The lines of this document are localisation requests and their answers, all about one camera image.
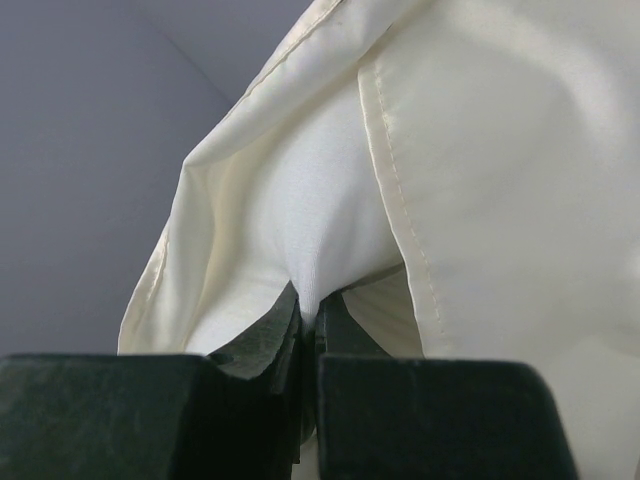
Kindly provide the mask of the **cream pillowcase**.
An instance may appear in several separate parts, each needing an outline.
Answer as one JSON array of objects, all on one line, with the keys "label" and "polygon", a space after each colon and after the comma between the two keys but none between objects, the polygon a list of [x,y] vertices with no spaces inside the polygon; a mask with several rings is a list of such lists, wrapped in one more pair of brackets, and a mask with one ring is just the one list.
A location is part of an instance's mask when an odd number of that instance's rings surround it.
[{"label": "cream pillowcase", "polygon": [[276,141],[350,84],[401,264],[339,290],[349,311],[395,356],[534,366],[580,477],[636,477],[635,1],[313,2],[186,157],[119,352],[210,353],[292,285],[246,271],[241,217]]}]

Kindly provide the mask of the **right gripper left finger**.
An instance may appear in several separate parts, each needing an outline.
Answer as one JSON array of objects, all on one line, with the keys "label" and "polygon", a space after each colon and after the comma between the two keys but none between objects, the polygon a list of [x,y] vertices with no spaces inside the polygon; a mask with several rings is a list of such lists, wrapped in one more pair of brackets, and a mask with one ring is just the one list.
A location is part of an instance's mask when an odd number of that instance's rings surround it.
[{"label": "right gripper left finger", "polygon": [[206,355],[1,361],[5,479],[287,479],[300,458],[301,320],[284,288]]}]

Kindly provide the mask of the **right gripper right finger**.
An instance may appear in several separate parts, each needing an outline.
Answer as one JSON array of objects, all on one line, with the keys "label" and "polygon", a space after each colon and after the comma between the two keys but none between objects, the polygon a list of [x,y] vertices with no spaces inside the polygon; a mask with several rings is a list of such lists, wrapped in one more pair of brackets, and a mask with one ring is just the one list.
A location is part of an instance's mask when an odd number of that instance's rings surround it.
[{"label": "right gripper right finger", "polygon": [[518,362],[394,358],[340,294],[316,318],[324,479],[574,479],[553,396]]}]

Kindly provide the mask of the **white pillow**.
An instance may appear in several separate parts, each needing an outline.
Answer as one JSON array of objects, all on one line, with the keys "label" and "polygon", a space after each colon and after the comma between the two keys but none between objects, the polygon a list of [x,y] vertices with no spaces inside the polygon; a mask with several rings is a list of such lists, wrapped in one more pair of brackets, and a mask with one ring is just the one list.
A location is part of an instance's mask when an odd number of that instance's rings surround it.
[{"label": "white pillow", "polygon": [[246,271],[293,285],[307,345],[326,297],[399,269],[356,85],[287,128],[252,181],[241,220]]}]

